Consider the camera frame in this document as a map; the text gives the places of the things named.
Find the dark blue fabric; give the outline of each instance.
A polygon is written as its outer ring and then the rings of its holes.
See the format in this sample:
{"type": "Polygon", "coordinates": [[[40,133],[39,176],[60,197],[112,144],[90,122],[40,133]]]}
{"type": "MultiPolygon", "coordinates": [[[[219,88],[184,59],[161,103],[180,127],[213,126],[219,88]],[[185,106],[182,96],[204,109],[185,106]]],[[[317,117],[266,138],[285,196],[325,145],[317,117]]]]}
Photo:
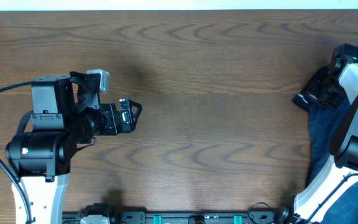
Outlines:
{"type": "MultiPolygon", "coordinates": [[[[349,109],[346,99],[337,110],[312,105],[309,111],[309,132],[311,141],[311,182],[325,165],[329,156],[329,141],[333,132],[349,109]]],[[[329,208],[321,222],[327,224],[358,223],[358,183],[350,187],[329,208]]]]}

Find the wooden surface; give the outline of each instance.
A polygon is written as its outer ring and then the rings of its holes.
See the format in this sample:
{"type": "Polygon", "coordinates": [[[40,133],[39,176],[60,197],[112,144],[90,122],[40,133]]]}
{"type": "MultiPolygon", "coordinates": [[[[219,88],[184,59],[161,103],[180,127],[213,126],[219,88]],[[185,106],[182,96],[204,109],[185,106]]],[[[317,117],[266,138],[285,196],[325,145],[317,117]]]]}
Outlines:
{"type": "MultiPolygon", "coordinates": [[[[0,12],[0,87],[103,68],[103,103],[142,103],[131,134],[72,159],[65,210],[273,207],[303,190],[307,114],[291,98],[337,44],[358,44],[358,11],[0,12]]],[[[0,94],[0,156],[30,88],[0,94]]],[[[0,223],[14,221],[0,169],[0,223]]]]}

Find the brown tabletop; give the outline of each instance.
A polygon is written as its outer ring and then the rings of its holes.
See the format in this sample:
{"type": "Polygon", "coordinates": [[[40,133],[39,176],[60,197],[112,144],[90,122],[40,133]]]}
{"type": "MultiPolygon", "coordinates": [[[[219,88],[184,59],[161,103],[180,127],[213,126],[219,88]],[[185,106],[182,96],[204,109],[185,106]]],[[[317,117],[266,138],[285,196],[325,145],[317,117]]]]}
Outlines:
{"type": "MultiPolygon", "coordinates": [[[[308,173],[308,117],[291,99],[333,48],[358,44],[358,11],[0,12],[0,88],[43,75],[110,72],[102,103],[142,104],[131,134],[71,160],[65,210],[278,207],[308,173]]],[[[0,94],[0,156],[30,87],[0,94]]],[[[15,219],[0,169],[0,223],[15,219]]]]}

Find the white backdrop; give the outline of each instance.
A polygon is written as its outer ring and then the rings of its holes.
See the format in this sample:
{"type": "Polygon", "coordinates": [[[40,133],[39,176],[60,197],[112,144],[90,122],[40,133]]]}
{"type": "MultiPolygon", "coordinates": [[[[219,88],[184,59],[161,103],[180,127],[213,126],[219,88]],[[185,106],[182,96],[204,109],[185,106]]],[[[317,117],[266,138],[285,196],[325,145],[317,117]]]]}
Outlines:
{"type": "Polygon", "coordinates": [[[0,0],[0,11],[358,9],[358,0],[0,0]]]}

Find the wooden table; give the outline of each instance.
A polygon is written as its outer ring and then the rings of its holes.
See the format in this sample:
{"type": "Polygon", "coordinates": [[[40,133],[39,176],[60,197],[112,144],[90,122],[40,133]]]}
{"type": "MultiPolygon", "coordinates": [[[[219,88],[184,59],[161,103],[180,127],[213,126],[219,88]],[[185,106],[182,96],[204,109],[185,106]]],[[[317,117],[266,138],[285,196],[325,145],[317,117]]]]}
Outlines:
{"type": "MultiPolygon", "coordinates": [[[[71,161],[65,210],[278,207],[305,187],[308,117],[291,103],[333,48],[358,44],[358,11],[0,12],[0,87],[110,72],[101,101],[142,103],[131,134],[71,161]]],[[[30,87],[0,94],[0,156],[30,87]]],[[[0,223],[15,219],[0,169],[0,223]]]]}

